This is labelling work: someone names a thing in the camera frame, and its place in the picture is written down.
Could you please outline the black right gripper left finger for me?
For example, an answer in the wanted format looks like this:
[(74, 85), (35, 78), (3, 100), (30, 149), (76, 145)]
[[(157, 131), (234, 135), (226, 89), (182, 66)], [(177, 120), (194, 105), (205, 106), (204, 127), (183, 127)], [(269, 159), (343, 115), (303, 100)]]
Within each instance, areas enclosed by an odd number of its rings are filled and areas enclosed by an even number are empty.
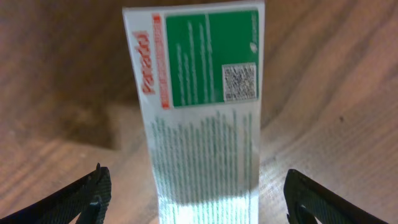
[(59, 191), (1, 218), (1, 223), (104, 222), (111, 200), (111, 177), (107, 167), (96, 165), (93, 172)]

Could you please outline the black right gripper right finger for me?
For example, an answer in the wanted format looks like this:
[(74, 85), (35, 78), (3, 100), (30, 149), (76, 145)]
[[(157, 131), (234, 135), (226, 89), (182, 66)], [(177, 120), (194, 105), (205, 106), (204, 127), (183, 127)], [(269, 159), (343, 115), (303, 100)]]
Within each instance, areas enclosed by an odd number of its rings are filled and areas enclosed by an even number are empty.
[(387, 224), (295, 169), (287, 172), (284, 197), (290, 224)]

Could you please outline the white green medicine box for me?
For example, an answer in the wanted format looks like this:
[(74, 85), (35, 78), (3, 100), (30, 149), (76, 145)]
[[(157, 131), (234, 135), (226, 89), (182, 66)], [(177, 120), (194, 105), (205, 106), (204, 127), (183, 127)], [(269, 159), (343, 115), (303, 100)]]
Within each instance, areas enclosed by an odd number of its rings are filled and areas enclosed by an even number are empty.
[(161, 223), (259, 221), (265, 9), (123, 9)]

